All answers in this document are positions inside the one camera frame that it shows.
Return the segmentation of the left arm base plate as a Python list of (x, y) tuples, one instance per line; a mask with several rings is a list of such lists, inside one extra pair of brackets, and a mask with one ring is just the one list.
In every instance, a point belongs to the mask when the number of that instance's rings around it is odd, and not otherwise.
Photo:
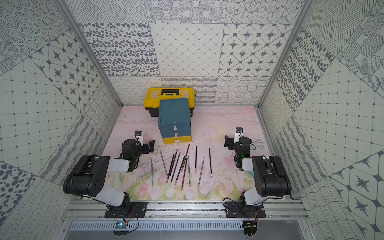
[(128, 207), (112, 207), (107, 205), (104, 217), (106, 219), (137, 217), (144, 218), (148, 202), (130, 202)]

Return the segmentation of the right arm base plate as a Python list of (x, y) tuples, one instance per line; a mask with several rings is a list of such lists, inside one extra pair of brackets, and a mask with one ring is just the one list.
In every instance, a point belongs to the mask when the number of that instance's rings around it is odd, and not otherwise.
[(227, 218), (265, 218), (264, 206), (240, 206), (239, 202), (223, 202)]

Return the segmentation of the red black pencil long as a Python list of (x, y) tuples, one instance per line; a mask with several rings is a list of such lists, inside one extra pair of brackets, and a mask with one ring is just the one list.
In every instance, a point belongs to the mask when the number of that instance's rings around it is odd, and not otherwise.
[(184, 155), (184, 158), (183, 158), (182, 171), (183, 171), (184, 166), (185, 166), (185, 164), (186, 164), (186, 160), (187, 160), (187, 155), (188, 155), (188, 152), (189, 152), (189, 148), (190, 148), (190, 144), (188, 144), (186, 154)]

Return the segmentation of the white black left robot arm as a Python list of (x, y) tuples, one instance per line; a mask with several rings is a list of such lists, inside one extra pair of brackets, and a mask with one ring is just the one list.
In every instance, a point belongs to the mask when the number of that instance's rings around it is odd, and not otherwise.
[(106, 185), (107, 174), (133, 172), (139, 165), (140, 156), (154, 150), (154, 140), (142, 144), (139, 139), (128, 139), (122, 143), (119, 158), (82, 156), (64, 181), (63, 191), (94, 199), (108, 207), (129, 209), (129, 195)]

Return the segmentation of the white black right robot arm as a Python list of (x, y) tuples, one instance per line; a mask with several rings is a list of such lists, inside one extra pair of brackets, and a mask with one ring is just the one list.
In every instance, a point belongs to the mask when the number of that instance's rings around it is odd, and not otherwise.
[(251, 156), (252, 140), (225, 136), (224, 146), (235, 151), (236, 167), (254, 175), (254, 187), (241, 193), (241, 207), (260, 206), (269, 199), (282, 199), (292, 192), (291, 181), (280, 157)]

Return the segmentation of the teal drawer cabinet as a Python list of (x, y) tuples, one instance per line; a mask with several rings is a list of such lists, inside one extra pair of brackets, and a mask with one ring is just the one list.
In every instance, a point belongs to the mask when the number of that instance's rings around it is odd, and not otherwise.
[(191, 136), (189, 100), (186, 98), (161, 100), (158, 127), (163, 139)]

